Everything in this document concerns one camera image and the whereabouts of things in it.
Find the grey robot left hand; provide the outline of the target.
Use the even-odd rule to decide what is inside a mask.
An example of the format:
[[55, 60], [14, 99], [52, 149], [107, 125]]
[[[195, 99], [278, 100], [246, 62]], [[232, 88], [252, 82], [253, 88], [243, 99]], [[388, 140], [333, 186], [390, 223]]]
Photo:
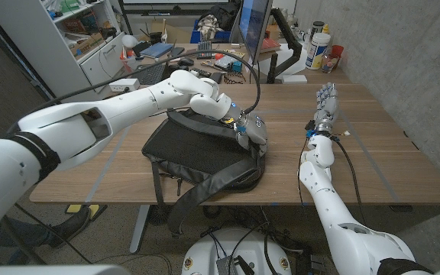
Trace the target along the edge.
[[256, 144], [258, 155], [263, 157], [267, 152], [267, 127], [264, 121], [257, 115], [241, 113], [235, 122], [236, 141], [244, 149], [250, 149]]

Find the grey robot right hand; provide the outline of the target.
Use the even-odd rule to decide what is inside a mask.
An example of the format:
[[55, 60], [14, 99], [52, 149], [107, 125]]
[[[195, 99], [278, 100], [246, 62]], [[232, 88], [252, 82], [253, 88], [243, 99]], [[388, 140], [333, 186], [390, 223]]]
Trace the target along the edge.
[[338, 91], [334, 83], [322, 86], [316, 93], [316, 104], [315, 129], [331, 133], [339, 114]]

